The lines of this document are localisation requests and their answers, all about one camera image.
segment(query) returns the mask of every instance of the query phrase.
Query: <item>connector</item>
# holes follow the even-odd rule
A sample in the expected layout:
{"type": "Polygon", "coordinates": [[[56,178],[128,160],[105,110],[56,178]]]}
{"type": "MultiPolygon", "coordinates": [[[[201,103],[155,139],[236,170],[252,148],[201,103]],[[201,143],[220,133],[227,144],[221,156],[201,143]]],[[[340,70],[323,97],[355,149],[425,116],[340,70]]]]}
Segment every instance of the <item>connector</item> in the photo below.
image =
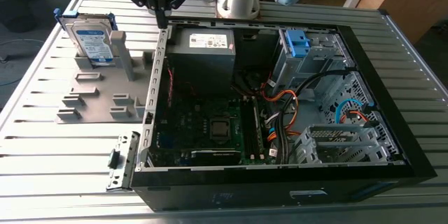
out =
{"type": "Polygon", "coordinates": [[[375,128],[379,124],[380,122],[377,120],[369,120],[365,122],[363,128],[375,128]]]}

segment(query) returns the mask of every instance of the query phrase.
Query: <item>motherboard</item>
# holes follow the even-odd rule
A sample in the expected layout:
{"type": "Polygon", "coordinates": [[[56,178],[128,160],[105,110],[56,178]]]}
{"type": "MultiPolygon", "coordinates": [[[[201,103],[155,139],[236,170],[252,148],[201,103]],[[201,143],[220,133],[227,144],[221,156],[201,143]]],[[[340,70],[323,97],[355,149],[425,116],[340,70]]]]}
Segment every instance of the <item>motherboard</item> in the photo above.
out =
{"type": "Polygon", "coordinates": [[[163,113],[157,166],[264,164],[259,106],[255,98],[177,99],[163,113]]]}

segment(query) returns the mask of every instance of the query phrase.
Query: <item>power supply label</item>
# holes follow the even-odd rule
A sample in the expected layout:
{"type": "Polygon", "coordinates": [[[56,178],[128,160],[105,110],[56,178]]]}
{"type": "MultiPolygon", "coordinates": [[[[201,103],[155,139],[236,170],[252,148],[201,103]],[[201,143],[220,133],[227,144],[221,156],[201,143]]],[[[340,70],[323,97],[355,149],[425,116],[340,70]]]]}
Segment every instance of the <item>power supply label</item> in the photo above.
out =
{"type": "Polygon", "coordinates": [[[227,36],[224,34],[192,34],[189,35],[189,47],[227,48],[227,36]]]}
{"type": "Polygon", "coordinates": [[[77,30],[79,43],[85,51],[87,56],[95,62],[112,61],[113,55],[111,48],[104,43],[105,34],[100,30],[77,30]]]}

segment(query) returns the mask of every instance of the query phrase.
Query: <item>red wire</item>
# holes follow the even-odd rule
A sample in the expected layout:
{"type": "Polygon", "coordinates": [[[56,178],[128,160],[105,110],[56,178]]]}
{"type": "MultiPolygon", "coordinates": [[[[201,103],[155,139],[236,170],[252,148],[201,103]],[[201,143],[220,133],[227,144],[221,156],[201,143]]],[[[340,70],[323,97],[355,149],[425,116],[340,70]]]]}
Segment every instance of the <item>red wire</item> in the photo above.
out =
{"type": "Polygon", "coordinates": [[[173,94],[173,73],[171,72],[171,69],[168,69],[169,73],[169,92],[168,92],[168,106],[171,106],[171,98],[173,94]]]}
{"type": "MultiPolygon", "coordinates": [[[[351,111],[351,114],[357,114],[364,119],[365,122],[369,121],[369,119],[363,115],[361,112],[359,112],[359,111],[351,111]]],[[[344,123],[345,119],[347,119],[347,115],[343,115],[341,119],[340,119],[340,123],[344,123]]]]}

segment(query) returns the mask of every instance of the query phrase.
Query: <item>aluminum slotted table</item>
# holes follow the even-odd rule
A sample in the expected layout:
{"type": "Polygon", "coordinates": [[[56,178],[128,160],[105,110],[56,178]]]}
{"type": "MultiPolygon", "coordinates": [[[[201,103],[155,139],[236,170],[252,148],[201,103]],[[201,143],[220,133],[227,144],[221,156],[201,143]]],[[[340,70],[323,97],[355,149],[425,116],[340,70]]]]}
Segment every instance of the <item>aluminum slotted table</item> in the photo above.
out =
{"type": "MultiPolygon", "coordinates": [[[[129,0],[72,0],[67,8],[81,13],[111,11],[119,29],[127,32],[131,55],[153,51],[156,19],[129,0]]],[[[213,17],[215,7],[187,0],[175,15],[213,17]]],[[[139,131],[141,125],[53,123],[77,68],[76,50],[57,24],[0,114],[0,220],[445,223],[448,92],[392,19],[376,10],[275,3],[261,3],[261,16],[263,20],[352,27],[439,177],[351,205],[153,213],[133,192],[105,193],[107,161],[116,137],[124,131],[139,131]]]]}

